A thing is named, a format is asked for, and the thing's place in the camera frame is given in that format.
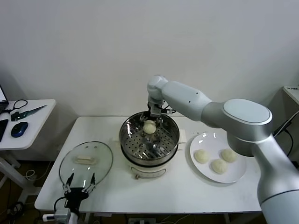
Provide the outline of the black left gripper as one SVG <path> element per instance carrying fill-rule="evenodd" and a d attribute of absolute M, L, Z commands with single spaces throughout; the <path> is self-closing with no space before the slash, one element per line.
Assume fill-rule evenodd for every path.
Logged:
<path fill-rule="evenodd" d="M 93 173 L 90 184 L 84 188 L 71 188 L 71 182 L 73 180 L 74 173 L 72 173 L 66 183 L 63 184 L 64 196 L 66 198 L 66 208 L 70 211 L 79 211 L 80 204 L 83 200 L 87 199 L 89 193 L 91 193 L 96 186 L 95 173 Z"/>

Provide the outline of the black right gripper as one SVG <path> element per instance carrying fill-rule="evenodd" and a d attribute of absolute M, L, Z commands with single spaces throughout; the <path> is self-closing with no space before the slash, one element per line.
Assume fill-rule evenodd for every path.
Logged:
<path fill-rule="evenodd" d="M 161 104 L 148 104 L 149 111 L 143 111 L 140 114 L 139 121 L 141 123 L 147 121 L 150 117 L 156 119 L 156 127 L 163 127 L 163 116 L 162 114 L 162 105 Z"/>

